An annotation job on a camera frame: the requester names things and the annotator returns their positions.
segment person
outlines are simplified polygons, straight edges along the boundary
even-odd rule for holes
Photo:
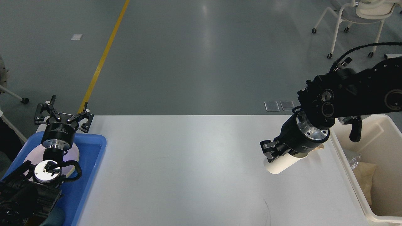
[[[21,141],[14,130],[0,118],[0,178],[4,176],[21,148]]]

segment chair leg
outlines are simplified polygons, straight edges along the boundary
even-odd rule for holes
[[[381,35],[382,27],[384,26],[384,21],[382,20],[379,24],[378,32],[377,32],[377,37],[375,38],[375,43],[379,41],[379,37]],[[373,46],[373,53],[375,53],[375,50],[377,49],[377,46]]]
[[[2,91],[4,91],[4,92],[6,92],[6,93],[10,94],[11,96],[13,96],[13,97],[17,98],[19,101],[22,101],[22,100],[23,100],[23,98],[22,98],[22,97],[20,97],[20,96],[18,96],[17,94],[15,94],[15,93],[11,92],[10,90],[6,89],[6,88],[5,88],[5,87],[3,87],[3,86],[0,86],[0,90],[2,90]]]
[[[327,56],[328,59],[331,59],[332,54],[334,53],[335,42],[336,42],[336,37],[338,36],[339,25],[340,25],[340,23],[342,22],[341,16],[342,16],[342,14],[341,14],[341,12],[339,12],[338,20],[337,20],[337,22],[336,22],[334,40],[332,41],[331,52],[330,52],[330,53],[328,54],[328,56]]]
[[[15,134],[25,143],[27,142],[27,138],[4,116],[1,116],[2,120],[5,124],[7,124],[10,129],[14,130]]]
[[[327,12],[328,10],[332,10],[332,9],[331,9],[330,7],[325,8],[324,12],[322,12],[321,17],[320,17],[320,19],[318,20],[318,22],[316,23],[316,25],[314,26],[314,28],[317,28],[317,27],[318,27],[318,25],[320,24],[322,18],[324,18],[325,14],[326,14],[326,12]]]

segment white plastic bin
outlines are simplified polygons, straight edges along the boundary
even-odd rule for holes
[[[363,120],[361,140],[349,140],[351,125],[338,120],[331,128],[342,148],[361,153],[361,161],[377,164],[371,189],[370,208],[341,148],[338,155],[349,176],[366,217],[374,222],[402,223],[402,133],[387,115]]]

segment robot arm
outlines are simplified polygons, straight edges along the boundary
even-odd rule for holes
[[[87,103],[81,113],[59,113],[53,107],[55,99],[53,95],[49,102],[38,104],[34,118],[36,125],[46,124],[41,141],[46,148],[43,161],[37,165],[26,161],[0,181],[0,225],[22,226],[31,218],[44,221],[62,196],[60,186],[82,176],[79,163],[63,161],[63,156],[72,147],[78,129],[88,133],[94,115],[86,109]],[[46,122],[44,112],[50,116]],[[80,128],[83,119],[88,121]],[[69,165],[75,167],[75,177],[62,174],[61,169]]]
[[[353,125],[350,139],[357,142],[362,115],[401,111],[402,58],[384,60],[359,73],[344,68],[350,61],[347,58],[329,73],[308,80],[297,93],[300,106],[280,135],[260,143],[268,164],[287,154],[308,153],[327,141],[335,118]]]

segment yellow floor line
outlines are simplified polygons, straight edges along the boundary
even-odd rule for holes
[[[78,112],[82,111],[82,109],[84,108],[85,102],[88,102],[89,98],[91,97],[92,90],[94,89],[95,83],[98,80],[100,71],[102,70],[103,64],[105,63],[107,54],[109,53],[110,47],[112,46],[113,40],[115,39],[117,30],[119,29],[119,26],[120,26],[120,22],[123,19],[125,10],[127,9],[127,6],[128,6],[129,2],[130,2],[130,0],[126,0],[126,2],[124,3],[123,9],[121,10],[119,18],[116,21],[116,24],[115,24],[115,27],[113,28],[112,34],[109,37],[109,41],[106,44],[105,50],[103,51],[102,57],[100,58],[98,67],[95,70],[95,73],[94,73],[94,76],[92,77],[91,83],[89,84],[89,87],[86,90],[84,99],[82,100],[82,103],[81,103],[81,106],[80,106],[80,109],[78,110]]]

